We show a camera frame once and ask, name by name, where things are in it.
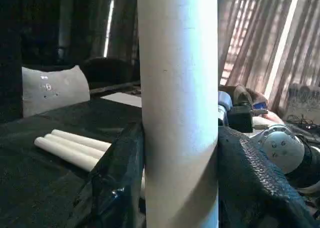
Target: white cushion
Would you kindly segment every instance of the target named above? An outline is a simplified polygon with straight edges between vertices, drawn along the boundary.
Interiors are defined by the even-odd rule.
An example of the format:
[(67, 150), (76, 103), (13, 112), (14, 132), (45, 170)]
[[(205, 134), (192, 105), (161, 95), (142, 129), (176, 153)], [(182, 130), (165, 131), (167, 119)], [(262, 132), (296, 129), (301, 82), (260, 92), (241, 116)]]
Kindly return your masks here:
[(42, 72), (22, 67), (23, 116), (90, 99), (88, 82), (79, 66), (57, 72)]

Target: table surface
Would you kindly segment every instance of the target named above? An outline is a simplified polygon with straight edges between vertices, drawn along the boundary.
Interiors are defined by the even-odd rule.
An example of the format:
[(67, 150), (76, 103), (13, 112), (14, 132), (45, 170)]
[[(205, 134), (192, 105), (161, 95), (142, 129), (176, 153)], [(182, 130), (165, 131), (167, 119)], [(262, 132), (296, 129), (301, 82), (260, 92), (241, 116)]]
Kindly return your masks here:
[(59, 129), (113, 142), (141, 116), (139, 107), (95, 99), (1, 125), (0, 227), (63, 227), (87, 177), (35, 138)]

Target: brown curtain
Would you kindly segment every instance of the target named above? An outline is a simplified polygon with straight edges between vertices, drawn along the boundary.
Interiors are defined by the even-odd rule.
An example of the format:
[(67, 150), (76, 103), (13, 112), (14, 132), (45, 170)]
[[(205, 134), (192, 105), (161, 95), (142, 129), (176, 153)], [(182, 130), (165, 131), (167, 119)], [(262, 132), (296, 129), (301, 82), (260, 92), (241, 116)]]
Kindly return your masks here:
[(133, 46), (137, 46), (136, 15), (137, 0), (114, 0), (107, 52), (109, 58), (132, 62)]
[(291, 2), (234, 1), (235, 14), (230, 18), (234, 29), (228, 52), (226, 54), (224, 45), (222, 54), (225, 57), (224, 70), (230, 72), (227, 85), (243, 84), (252, 90), (265, 92)]
[(319, 86), (320, 0), (298, 0), (270, 94), (271, 109), (284, 115), (290, 84)]

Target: cardboard tube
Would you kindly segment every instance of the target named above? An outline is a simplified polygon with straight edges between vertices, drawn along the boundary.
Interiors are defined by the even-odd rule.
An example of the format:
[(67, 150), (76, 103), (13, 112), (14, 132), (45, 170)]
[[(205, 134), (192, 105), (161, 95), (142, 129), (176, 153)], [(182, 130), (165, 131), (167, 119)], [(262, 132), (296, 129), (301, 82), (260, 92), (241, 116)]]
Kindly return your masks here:
[(90, 172), (98, 162), (97, 159), (72, 150), (65, 145), (47, 140), (42, 137), (38, 137), (34, 141), (35, 146), (60, 157), (61, 159), (76, 165), (77, 167)]
[(57, 130), (57, 129), (54, 129), (51, 132), (51, 134), (58, 136), (58, 137), (61, 137), (61, 138), (64, 138), (64, 139), (67, 139), (67, 140), (70, 140), (70, 141), (73, 141), (75, 143), (83, 144), (88, 147), (92, 147), (94, 149), (101, 150), (103, 152), (106, 152), (107, 149), (111, 146), (111, 144), (107, 143), (107, 142), (102, 142), (100, 140), (91, 139), (91, 138), (83, 137), (83, 136), (76, 135), (76, 134), (71, 134), (71, 133), (64, 132), (64, 131)]
[(52, 134), (47, 134), (45, 137), (45, 139), (47, 140), (51, 140), (53, 142), (62, 144), (68, 148), (71, 148), (75, 151), (81, 152), (83, 154), (89, 155), (93, 158), (96, 159), (101, 159), (101, 157), (104, 155), (104, 152), (102, 152), (101, 150), (97, 150), (88, 146), (85, 146), (83, 144), (79, 144), (79, 143), (75, 143), (73, 141), (67, 140), (67, 139), (63, 139), (61, 137), (52, 135)]
[(217, 227), (217, 0), (138, 0), (138, 25), (147, 226)]

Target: white pipe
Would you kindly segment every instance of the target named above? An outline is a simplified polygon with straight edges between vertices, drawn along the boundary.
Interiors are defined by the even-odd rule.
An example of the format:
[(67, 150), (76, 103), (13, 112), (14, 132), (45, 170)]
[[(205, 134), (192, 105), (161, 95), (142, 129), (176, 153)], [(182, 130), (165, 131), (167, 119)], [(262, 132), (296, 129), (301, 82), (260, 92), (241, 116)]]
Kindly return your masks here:
[[(98, 161), (102, 158), (104, 153), (102, 151), (99, 151), (97, 149), (84, 146), (63, 138), (60, 138), (55, 135), (47, 134), (44, 138), (39, 137), (34, 141), (34, 144), (46, 150), (49, 153), (55, 154), (56, 156), (60, 157), (61, 159), (70, 162), (68, 160), (69, 156), (78, 156), (78, 153), (81, 153), (81, 159), (73, 160), (73, 162), (70, 162), (74, 164), (77, 167), (83, 168), (85, 171), (90, 172), (91, 169), (88, 169), (86, 167), (95, 167), (95, 165), (98, 163)], [(142, 173), (142, 181), (141, 181), (141, 192), (140, 192), (140, 197), (145, 199), (145, 170), (143, 170)]]
[(103, 151), (88, 147), (83, 144), (75, 143), (73, 141), (70, 141), (70, 140), (67, 140), (67, 139), (52, 135), (52, 134), (47, 134), (44, 138), (47, 140), (62, 144), (66, 147), (69, 147), (75, 151), (81, 152), (83, 154), (86, 154), (86, 155), (91, 156), (93, 158), (96, 158), (98, 160), (101, 159), (101, 157), (104, 155)]
[(100, 140), (91, 139), (91, 138), (83, 137), (83, 136), (76, 135), (76, 134), (71, 134), (71, 133), (64, 132), (64, 131), (57, 130), (57, 129), (54, 129), (51, 132), (51, 134), (58, 136), (58, 137), (61, 137), (61, 138), (64, 138), (64, 139), (67, 139), (67, 140), (70, 140), (70, 141), (73, 141), (73, 142), (76, 142), (76, 143), (79, 143), (79, 144), (83, 144), (83, 145), (95, 148), (97, 150), (101, 150), (103, 152), (106, 152), (107, 149), (111, 146), (111, 144), (107, 143), (107, 142), (102, 142)]
[(217, 227), (217, 0), (138, 0), (148, 227)]
[(72, 150), (65, 145), (55, 143), (45, 138), (38, 137), (34, 141), (35, 146), (60, 157), (61, 159), (76, 165), (77, 167), (90, 172), (98, 162), (97, 159), (85, 155), (81, 152)]

